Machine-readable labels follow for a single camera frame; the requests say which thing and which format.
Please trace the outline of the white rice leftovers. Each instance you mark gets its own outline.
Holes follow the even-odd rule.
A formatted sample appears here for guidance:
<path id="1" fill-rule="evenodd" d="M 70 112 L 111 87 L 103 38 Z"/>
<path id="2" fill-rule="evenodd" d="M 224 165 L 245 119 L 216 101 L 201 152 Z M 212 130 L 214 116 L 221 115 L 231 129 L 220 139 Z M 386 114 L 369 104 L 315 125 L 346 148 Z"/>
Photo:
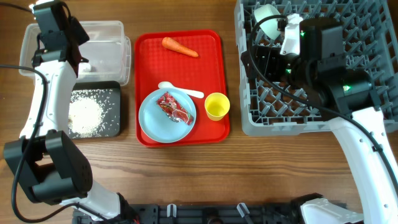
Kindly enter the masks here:
<path id="1" fill-rule="evenodd" d="M 101 137 L 109 102 L 106 90 L 74 90 L 69 106 L 68 129 L 75 138 Z"/>

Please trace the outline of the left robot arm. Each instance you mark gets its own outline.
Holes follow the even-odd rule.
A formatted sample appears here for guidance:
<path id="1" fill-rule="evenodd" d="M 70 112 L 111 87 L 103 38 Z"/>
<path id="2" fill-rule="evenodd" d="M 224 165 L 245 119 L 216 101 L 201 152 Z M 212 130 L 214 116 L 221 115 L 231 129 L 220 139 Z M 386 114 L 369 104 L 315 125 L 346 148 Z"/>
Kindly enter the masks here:
<path id="1" fill-rule="evenodd" d="M 19 139 L 4 146 L 14 174 L 11 205 L 17 217 L 17 190 L 32 203 L 72 207 L 96 222 L 127 218 L 129 205 L 93 179 L 90 163 L 68 136 L 68 112 L 78 67 L 79 47 L 88 41 L 84 28 L 63 1 L 38 1 L 29 7 L 40 33 L 29 70 L 35 89 L 29 117 Z"/>

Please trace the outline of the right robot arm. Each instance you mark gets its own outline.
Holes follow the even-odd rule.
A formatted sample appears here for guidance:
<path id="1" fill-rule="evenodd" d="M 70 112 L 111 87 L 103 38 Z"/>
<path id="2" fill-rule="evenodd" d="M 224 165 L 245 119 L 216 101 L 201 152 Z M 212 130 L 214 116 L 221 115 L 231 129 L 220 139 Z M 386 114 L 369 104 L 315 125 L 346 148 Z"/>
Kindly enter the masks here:
<path id="1" fill-rule="evenodd" d="M 343 27 L 336 19 L 318 17 L 292 22 L 292 17 L 267 16 L 278 29 L 293 28 L 297 53 L 266 47 L 273 65 L 259 68 L 253 44 L 261 27 L 257 21 L 245 56 L 249 68 L 273 89 L 280 83 L 303 89 L 302 104 L 316 108 L 337 138 L 354 177 L 365 223 L 397 222 L 397 162 L 385 134 L 377 91 L 364 70 L 346 66 Z"/>

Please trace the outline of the white tissue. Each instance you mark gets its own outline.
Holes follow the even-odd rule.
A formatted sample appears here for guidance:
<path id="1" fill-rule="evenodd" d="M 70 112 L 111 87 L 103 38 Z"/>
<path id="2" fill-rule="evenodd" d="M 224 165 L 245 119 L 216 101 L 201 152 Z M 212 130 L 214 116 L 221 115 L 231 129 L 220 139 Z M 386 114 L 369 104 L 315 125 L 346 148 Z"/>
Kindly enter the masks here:
<path id="1" fill-rule="evenodd" d="M 92 66 L 88 62 L 80 63 L 78 67 L 78 73 L 89 73 L 92 70 Z"/>

